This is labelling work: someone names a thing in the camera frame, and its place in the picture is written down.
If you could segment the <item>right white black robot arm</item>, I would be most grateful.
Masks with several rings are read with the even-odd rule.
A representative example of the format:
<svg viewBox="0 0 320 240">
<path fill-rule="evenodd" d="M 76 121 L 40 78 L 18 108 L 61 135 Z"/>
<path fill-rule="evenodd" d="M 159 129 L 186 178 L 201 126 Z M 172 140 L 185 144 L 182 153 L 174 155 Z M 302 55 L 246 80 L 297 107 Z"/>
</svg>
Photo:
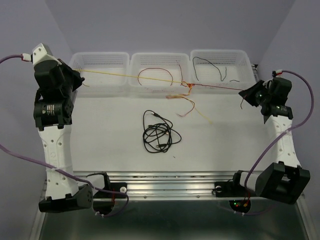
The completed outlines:
<svg viewBox="0 0 320 240">
<path fill-rule="evenodd" d="M 258 81 L 239 95 L 253 107 L 260 107 L 263 122 L 271 136 L 266 147 L 249 171 L 239 170 L 230 182 L 231 192 L 251 194 L 293 205 L 310 181 L 309 170 L 303 169 L 293 143 L 293 112 L 286 106 L 292 89 L 291 81 L 275 76 Z"/>
</svg>

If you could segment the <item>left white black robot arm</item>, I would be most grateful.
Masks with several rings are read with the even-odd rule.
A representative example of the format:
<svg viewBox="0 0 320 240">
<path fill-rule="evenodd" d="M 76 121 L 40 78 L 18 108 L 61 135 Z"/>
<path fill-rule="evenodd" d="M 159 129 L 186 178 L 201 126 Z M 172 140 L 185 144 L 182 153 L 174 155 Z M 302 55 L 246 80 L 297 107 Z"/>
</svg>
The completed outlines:
<svg viewBox="0 0 320 240">
<path fill-rule="evenodd" d="M 42 213 L 63 213 L 89 209 L 92 189 L 73 179 L 71 159 L 72 112 L 74 92 L 85 80 L 78 71 L 55 59 L 34 65 L 39 86 L 33 118 L 41 138 L 46 167 L 46 193 L 38 204 Z"/>
</svg>

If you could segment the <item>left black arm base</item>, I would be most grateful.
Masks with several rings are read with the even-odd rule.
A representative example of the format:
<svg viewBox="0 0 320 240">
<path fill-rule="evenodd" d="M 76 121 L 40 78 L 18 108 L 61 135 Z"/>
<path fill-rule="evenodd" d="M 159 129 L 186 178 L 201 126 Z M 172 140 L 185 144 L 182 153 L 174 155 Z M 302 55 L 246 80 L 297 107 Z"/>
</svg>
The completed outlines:
<svg viewBox="0 0 320 240">
<path fill-rule="evenodd" d="M 114 217 L 122 213 L 128 203 L 128 184 L 126 182 L 111 182 L 106 172 L 95 172 L 88 174 L 85 180 L 93 183 L 93 198 L 106 199 L 93 202 L 93 211 L 96 216 L 107 218 Z"/>
</svg>

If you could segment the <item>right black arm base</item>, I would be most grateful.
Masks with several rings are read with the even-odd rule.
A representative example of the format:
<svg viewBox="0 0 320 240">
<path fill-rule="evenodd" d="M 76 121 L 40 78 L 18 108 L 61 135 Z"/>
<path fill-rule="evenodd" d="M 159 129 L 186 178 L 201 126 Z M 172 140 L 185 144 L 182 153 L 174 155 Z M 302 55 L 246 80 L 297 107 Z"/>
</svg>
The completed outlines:
<svg viewBox="0 0 320 240">
<path fill-rule="evenodd" d="M 240 184 L 242 170 L 238 170 L 231 179 L 227 181 L 214 182 L 212 194 L 217 198 L 232 198 L 229 200 L 229 208 L 221 207 L 224 210 L 240 216 L 254 216 L 256 213 L 249 213 L 251 210 L 251 198 L 257 195 Z"/>
</svg>

